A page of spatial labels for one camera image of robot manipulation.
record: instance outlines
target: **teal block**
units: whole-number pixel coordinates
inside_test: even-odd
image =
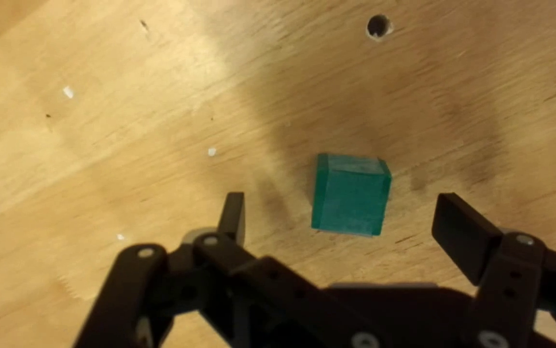
[[[312,228],[378,236],[389,186],[391,174],[383,161],[318,155]]]

